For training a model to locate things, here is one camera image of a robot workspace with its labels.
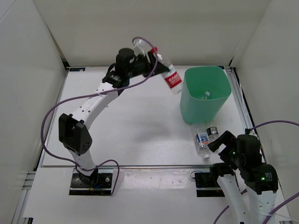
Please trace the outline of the clear bottle red label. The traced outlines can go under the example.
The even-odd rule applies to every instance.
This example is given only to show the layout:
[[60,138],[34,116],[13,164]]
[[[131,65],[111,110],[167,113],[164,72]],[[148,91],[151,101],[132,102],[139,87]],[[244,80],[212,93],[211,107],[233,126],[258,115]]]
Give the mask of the clear bottle red label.
[[[153,50],[160,53],[157,47],[153,48]],[[172,93],[178,94],[182,90],[182,79],[168,57],[165,57],[162,53],[160,54],[163,57],[163,62],[161,64],[165,65],[170,70],[169,72],[162,73],[160,75],[162,76]]]

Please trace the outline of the clear bottle white cap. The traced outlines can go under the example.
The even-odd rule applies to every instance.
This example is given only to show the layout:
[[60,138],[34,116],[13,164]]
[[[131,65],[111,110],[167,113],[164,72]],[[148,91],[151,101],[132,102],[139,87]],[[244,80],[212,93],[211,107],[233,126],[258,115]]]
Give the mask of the clear bottle white cap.
[[208,100],[210,98],[210,92],[209,91],[206,91],[202,96],[201,96],[201,99],[202,100]]

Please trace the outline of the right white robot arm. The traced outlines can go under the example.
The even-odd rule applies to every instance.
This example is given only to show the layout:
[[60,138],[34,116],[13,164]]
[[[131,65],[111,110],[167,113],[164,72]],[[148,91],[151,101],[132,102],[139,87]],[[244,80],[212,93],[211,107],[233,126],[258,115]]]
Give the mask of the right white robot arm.
[[[218,154],[221,163],[210,167],[210,182],[220,187],[233,214],[234,224],[262,224],[274,208],[278,191],[278,175],[275,168],[262,161],[261,144],[254,135],[241,134],[235,137],[225,131],[219,138],[208,144]],[[239,170],[246,185],[249,204],[242,198],[235,180]]]

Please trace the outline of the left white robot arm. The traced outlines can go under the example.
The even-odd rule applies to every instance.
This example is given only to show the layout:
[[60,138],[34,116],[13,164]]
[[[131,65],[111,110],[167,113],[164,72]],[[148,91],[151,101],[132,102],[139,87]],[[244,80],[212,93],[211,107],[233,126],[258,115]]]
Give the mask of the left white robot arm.
[[63,113],[58,119],[58,138],[70,152],[79,173],[81,182],[93,187],[98,182],[98,169],[92,160],[90,147],[92,138],[89,129],[99,114],[117,97],[131,78],[142,75],[149,77],[150,72],[158,75],[169,71],[159,62],[157,48],[148,53],[136,55],[132,49],[119,50],[115,63],[111,64],[106,75],[96,90],[94,97],[89,97],[77,110],[67,115]]

